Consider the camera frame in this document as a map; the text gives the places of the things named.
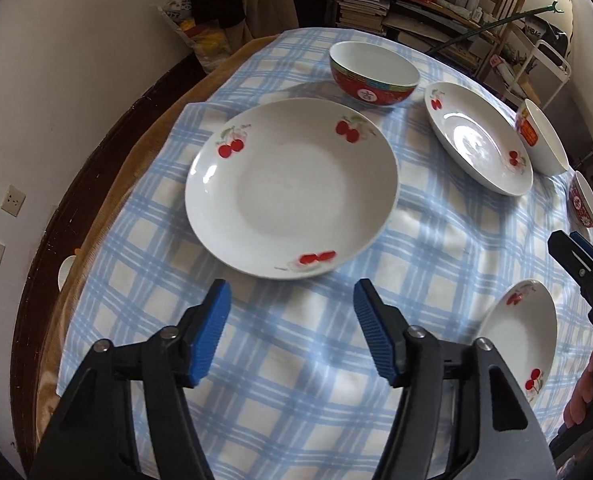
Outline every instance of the white bowl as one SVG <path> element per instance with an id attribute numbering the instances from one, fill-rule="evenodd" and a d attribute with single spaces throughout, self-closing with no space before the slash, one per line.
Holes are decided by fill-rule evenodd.
<path id="1" fill-rule="evenodd" d="M 364 41 L 341 41 L 329 50 L 329 66 L 348 95 L 373 105 L 393 105 L 414 92 L 416 67 L 400 54 Z"/>
<path id="2" fill-rule="evenodd" d="M 536 280 L 512 286 L 487 314 L 476 337 L 496 346 L 533 406 L 550 375 L 556 354 L 556 307 Z"/>
<path id="3" fill-rule="evenodd" d="M 529 99 L 516 112 L 520 134 L 534 169 L 545 176 L 565 173 L 569 161 L 556 130 L 543 111 Z"/>
<path id="4" fill-rule="evenodd" d="M 453 83 L 425 90 L 425 107 L 438 140 L 474 180 L 497 193 L 532 189 L 529 156 L 514 128 L 484 98 Z"/>
<path id="5" fill-rule="evenodd" d="M 569 184 L 569 202 L 580 222 L 587 228 L 593 227 L 593 191 L 585 177 L 578 171 Z"/>
<path id="6" fill-rule="evenodd" d="M 252 108 L 201 148 L 186 185 L 203 245 L 253 276 L 328 272 L 367 248 L 399 192 L 387 139 L 368 118 L 321 99 Z"/>

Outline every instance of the blue gripper pad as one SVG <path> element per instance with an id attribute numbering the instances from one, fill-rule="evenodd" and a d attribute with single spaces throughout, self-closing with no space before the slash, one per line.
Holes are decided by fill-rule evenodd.
<path id="1" fill-rule="evenodd" d="M 572 231 L 569 234 L 569 237 L 579 244 L 580 247 L 589 255 L 589 257 L 593 259 L 593 245 L 585 240 L 581 233 L 578 231 Z"/>
<path id="2" fill-rule="evenodd" d="M 230 284 L 221 281 L 216 290 L 214 287 L 215 285 L 212 285 L 203 304 L 195 307 L 205 309 L 205 311 L 197 313 L 197 316 L 202 319 L 197 320 L 200 326 L 196 329 L 195 336 L 190 343 L 188 378 L 193 388 L 208 374 L 212 359 L 214 359 L 214 352 L 216 352 L 225 327 L 225 321 L 230 314 L 232 304 Z"/>
<path id="3" fill-rule="evenodd" d="M 393 386 L 399 376 L 394 360 L 394 344 L 377 312 L 378 306 L 370 300 L 361 283 L 364 281 L 367 280 L 360 280 L 354 286 L 354 310 L 378 374 Z"/>

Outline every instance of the bowl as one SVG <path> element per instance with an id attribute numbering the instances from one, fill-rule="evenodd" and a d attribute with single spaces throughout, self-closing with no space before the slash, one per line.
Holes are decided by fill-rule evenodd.
<path id="1" fill-rule="evenodd" d="M 543 111 L 529 99 L 523 101 L 516 113 L 516 131 L 536 171 L 545 176 L 567 171 L 569 161 L 556 130 Z"/>
<path id="2" fill-rule="evenodd" d="M 593 192 L 578 171 L 569 185 L 569 201 L 580 222 L 587 228 L 593 227 Z"/>
<path id="3" fill-rule="evenodd" d="M 349 95 L 373 105 L 407 99 L 419 84 L 419 71 L 388 48 L 362 41 L 342 41 L 329 50 L 334 81 Z"/>

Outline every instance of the white wall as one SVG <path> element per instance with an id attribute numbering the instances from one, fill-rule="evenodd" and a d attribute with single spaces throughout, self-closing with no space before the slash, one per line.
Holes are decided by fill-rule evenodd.
<path id="1" fill-rule="evenodd" d="M 188 54 L 158 1 L 0 0 L 0 203 L 8 184 L 27 194 L 18 218 L 0 209 L 0 449 L 19 470 L 9 374 L 20 295 L 52 208 L 85 159 Z"/>

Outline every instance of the metal screw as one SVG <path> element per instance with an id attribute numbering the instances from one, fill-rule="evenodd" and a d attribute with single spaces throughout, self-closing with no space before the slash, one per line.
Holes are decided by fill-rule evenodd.
<path id="1" fill-rule="evenodd" d="M 492 341 L 487 339 L 486 337 L 480 337 L 476 340 L 476 346 L 478 346 L 481 350 L 489 352 L 494 348 L 494 344 Z"/>
<path id="2" fill-rule="evenodd" d="M 94 343 L 94 351 L 101 354 L 103 352 L 107 352 L 110 348 L 110 340 L 109 339 L 99 339 L 96 343 Z"/>
<path id="3" fill-rule="evenodd" d="M 175 326 L 164 326 L 161 329 L 161 337 L 163 339 L 174 339 L 179 335 L 179 329 Z"/>
<path id="4" fill-rule="evenodd" d="M 409 327 L 409 329 L 407 329 L 407 333 L 416 339 L 423 339 L 427 335 L 425 329 L 417 325 L 412 325 Z"/>

